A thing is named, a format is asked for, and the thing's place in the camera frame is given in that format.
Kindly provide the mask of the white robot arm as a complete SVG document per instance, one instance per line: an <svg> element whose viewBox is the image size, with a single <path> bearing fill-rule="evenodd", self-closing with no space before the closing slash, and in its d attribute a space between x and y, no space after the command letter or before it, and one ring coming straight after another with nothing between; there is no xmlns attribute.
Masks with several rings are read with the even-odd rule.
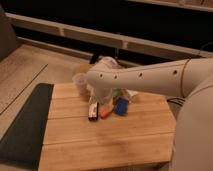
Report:
<svg viewBox="0 0 213 171"><path fill-rule="evenodd" d="M169 171L213 171L213 58L118 69L113 58L105 57L86 79L99 102L112 88L183 98Z"/></svg>

